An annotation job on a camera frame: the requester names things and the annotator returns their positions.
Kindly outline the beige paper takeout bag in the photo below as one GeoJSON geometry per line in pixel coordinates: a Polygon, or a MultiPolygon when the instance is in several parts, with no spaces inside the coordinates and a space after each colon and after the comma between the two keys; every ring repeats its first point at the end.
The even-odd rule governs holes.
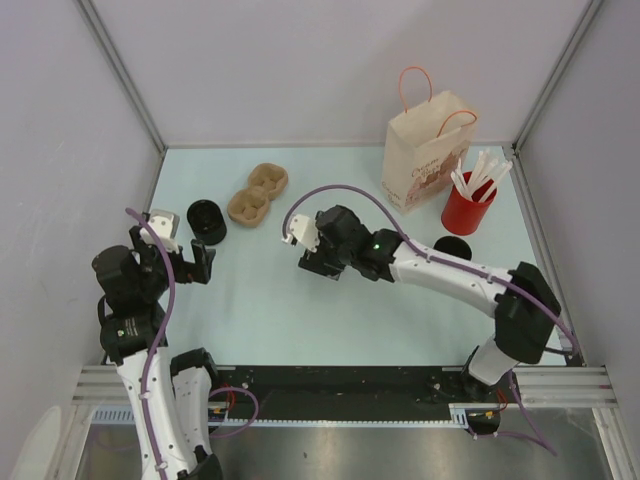
{"type": "Polygon", "coordinates": [[[407,214],[451,185],[451,172],[465,161],[479,114],[450,90],[428,92],[411,106],[398,91],[402,112],[387,124],[381,188],[399,213],[407,214]]]}

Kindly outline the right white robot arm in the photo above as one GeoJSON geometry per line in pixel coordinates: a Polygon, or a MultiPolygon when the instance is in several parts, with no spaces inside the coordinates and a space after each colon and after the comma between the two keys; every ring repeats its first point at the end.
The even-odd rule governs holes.
{"type": "Polygon", "coordinates": [[[540,270],[522,262],[505,270],[476,264],[419,243],[397,230],[369,231],[350,209],[337,205],[314,218],[296,215],[286,242],[305,252],[299,267],[337,279],[351,267],[371,281],[425,287],[486,314],[494,332],[468,357],[455,391],[473,401],[493,394],[519,364],[537,364],[561,312],[540,270]]]}

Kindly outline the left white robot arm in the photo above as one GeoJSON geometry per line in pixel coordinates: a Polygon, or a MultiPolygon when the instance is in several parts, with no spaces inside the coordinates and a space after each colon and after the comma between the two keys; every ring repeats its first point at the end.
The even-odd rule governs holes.
{"type": "Polygon", "coordinates": [[[177,284],[206,285],[215,250],[194,240],[186,261],[172,234],[161,236],[161,252],[141,226],[129,231],[132,244],[98,254],[92,268],[104,294],[98,302],[100,344],[116,366],[131,405],[144,479],[220,479],[211,450],[208,399],[221,376],[204,349],[171,356],[164,320],[171,306],[160,297],[177,284]]]}

